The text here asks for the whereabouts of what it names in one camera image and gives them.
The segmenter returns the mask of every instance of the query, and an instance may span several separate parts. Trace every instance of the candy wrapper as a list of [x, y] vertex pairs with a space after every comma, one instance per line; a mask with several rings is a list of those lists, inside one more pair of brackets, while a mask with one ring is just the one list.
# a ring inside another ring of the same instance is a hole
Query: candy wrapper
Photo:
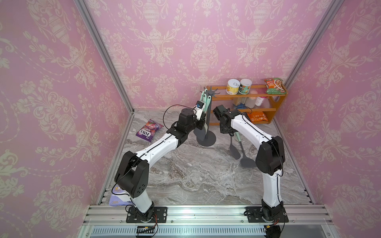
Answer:
[[[116, 185], [112, 191], [116, 194], [118, 194], [118, 193], [125, 194], [126, 193], [118, 185]], [[113, 206], [113, 207], [132, 205], [132, 201], [128, 195], [111, 194], [109, 205]]]
[[163, 126], [152, 119], [150, 119], [143, 127], [140, 129], [136, 136], [151, 142], [156, 131], [160, 130]]

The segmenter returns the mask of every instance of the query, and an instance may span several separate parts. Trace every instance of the black mounting plate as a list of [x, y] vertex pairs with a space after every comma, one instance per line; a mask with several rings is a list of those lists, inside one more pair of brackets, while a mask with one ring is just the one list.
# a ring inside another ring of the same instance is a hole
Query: black mounting plate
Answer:
[[[154, 214], [157, 216], [157, 223], [166, 223], [168, 207], [154, 207]], [[143, 219], [137, 212], [135, 207], [130, 207], [128, 209], [128, 214], [126, 218], [126, 223], [141, 223]], [[147, 223], [155, 223], [154, 220], [150, 220]]]
[[[249, 206], [245, 207], [246, 214], [247, 214], [247, 220], [249, 223], [263, 223], [263, 222], [268, 222], [265, 221], [262, 217], [262, 212], [261, 212], [261, 206]], [[288, 222], [288, 217], [287, 214], [283, 214], [283, 212], [278, 213], [278, 216], [274, 217], [274, 220], [279, 219], [278, 223], [284, 223]]]

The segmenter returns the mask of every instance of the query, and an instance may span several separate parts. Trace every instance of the gray marble surface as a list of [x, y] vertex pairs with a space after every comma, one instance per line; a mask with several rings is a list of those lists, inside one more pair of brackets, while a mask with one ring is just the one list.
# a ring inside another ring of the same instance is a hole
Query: gray marble surface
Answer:
[[[135, 134], [153, 119], [163, 123], [163, 111], [136, 111], [123, 154], [139, 151], [150, 142]], [[179, 111], [168, 111], [165, 124], [169, 127], [178, 120]], [[263, 131], [276, 136], [278, 132], [271, 124], [259, 124]], [[230, 136], [220, 134], [218, 126], [210, 129], [217, 135], [216, 143], [203, 147], [197, 143], [194, 133], [188, 140], [161, 158], [151, 168], [147, 192], [155, 204], [260, 204], [263, 196], [262, 174], [258, 169], [240, 166], [229, 152]], [[166, 128], [156, 132], [152, 142], [161, 138]], [[256, 158], [257, 149], [241, 136], [246, 156]], [[242, 154], [235, 137], [233, 144]], [[284, 176], [281, 180], [281, 196], [285, 204], [305, 204], [308, 199], [286, 154]]]

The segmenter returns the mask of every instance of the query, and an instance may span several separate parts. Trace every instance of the kitchen utensil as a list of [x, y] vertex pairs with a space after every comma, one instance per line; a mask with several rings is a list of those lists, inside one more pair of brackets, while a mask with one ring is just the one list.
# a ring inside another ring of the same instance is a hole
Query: kitchen utensil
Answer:
[[242, 153], [243, 153], [243, 157], [242, 157], [242, 159], [241, 159], [241, 161], [240, 161], [242, 167], [244, 167], [244, 168], [255, 168], [255, 167], [257, 167], [257, 165], [255, 164], [255, 160], [250, 159], [249, 157], [247, 157], [247, 156], [245, 155], [245, 151], [243, 150], [243, 145], [242, 145], [242, 142], [241, 142], [241, 138], [240, 138], [240, 136], [239, 136], [239, 133], [236, 132], [235, 135], [237, 136], [237, 139], [238, 139], [238, 141], [239, 141], [239, 144], [240, 144], [240, 146], [241, 146]]
[[241, 158], [241, 154], [239, 153], [239, 151], [237, 150], [237, 148], [233, 145], [233, 136], [230, 136], [230, 146], [229, 146], [229, 150], [230, 150], [230, 153], [232, 154], [232, 156], [238, 160], [239, 158]]

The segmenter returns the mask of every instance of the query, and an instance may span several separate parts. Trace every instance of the tissue box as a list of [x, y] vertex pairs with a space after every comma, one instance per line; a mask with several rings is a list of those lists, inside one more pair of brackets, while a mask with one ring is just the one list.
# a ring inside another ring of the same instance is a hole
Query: tissue box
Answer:
[[[126, 193], [126, 191], [122, 190], [118, 185], [116, 185], [112, 191], [116, 194]], [[115, 207], [115, 206], [126, 206], [126, 205], [132, 206], [133, 204], [128, 195], [111, 194], [109, 205]]]

